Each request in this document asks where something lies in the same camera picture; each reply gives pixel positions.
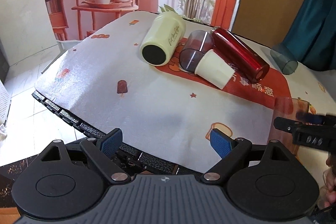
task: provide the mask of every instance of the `white tablecloth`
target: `white tablecloth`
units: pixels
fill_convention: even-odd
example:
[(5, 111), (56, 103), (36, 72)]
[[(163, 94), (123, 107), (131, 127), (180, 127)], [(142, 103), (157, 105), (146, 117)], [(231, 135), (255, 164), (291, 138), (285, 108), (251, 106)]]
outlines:
[[(282, 75), (272, 71), (284, 82), (281, 88), (270, 79), (268, 87), (263, 84), (262, 88), (273, 85), (273, 94), (246, 85), (239, 74), (230, 83), (231, 91), (225, 92), (146, 64), (139, 45), (155, 17), (149, 12), (132, 12), (109, 23), (63, 54), (35, 88), (99, 130), (108, 133), (119, 127), (125, 143), (200, 172), (220, 160), (205, 138), (214, 123), (229, 128), (233, 138), (266, 144), (273, 113), (271, 96), (287, 90), (293, 98), (309, 101), (318, 113), (336, 113), (335, 101), (302, 64), (285, 76), (288, 86)], [(211, 28), (187, 22), (185, 37), (198, 29)], [(242, 40), (277, 69), (269, 48)], [(125, 94), (117, 93), (120, 80), (127, 82)], [(307, 151), (300, 149), (300, 160), (321, 183), (326, 154)], [(317, 161), (313, 166), (310, 157)]]

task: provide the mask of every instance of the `metal screw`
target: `metal screw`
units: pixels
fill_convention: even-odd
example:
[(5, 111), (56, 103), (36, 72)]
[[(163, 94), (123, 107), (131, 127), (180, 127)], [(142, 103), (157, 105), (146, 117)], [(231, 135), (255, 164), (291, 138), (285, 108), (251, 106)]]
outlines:
[(203, 177), (206, 179), (206, 180), (209, 180), (209, 181), (216, 181), (216, 180), (219, 180), (221, 178), (221, 176), (217, 173), (206, 173), (203, 175)]
[(114, 181), (124, 181), (127, 180), (128, 175), (125, 173), (114, 173), (111, 176), (111, 179), (113, 179)]

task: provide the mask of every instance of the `blue gripper pad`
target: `blue gripper pad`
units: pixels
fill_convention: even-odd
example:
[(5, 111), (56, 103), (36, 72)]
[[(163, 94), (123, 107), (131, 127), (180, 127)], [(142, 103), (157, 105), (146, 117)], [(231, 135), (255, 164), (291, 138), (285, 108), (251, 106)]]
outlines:
[(114, 153), (123, 143), (123, 132), (120, 128), (115, 128), (104, 137), (97, 140), (96, 146), (103, 152), (109, 159), (112, 158)]
[(219, 129), (210, 132), (210, 145), (222, 159), (232, 151), (234, 144), (235, 141)]

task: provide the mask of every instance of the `white paper cup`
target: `white paper cup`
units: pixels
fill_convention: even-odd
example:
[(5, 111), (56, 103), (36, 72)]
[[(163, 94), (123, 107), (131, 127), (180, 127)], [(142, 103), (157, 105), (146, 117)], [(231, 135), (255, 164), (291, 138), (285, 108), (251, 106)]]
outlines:
[(235, 71), (213, 50), (209, 50), (198, 63), (195, 74), (223, 89)]

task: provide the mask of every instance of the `cream thermos bottle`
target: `cream thermos bottle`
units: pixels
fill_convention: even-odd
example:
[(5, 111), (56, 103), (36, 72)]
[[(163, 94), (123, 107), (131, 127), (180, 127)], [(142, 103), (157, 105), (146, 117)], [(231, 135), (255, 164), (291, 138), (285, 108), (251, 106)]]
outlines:
[(140, 53), (153, 66), (167, 64), (185, 33), (185, 21), (174, 12), (163, 12), (154, 19), (142, 41)]

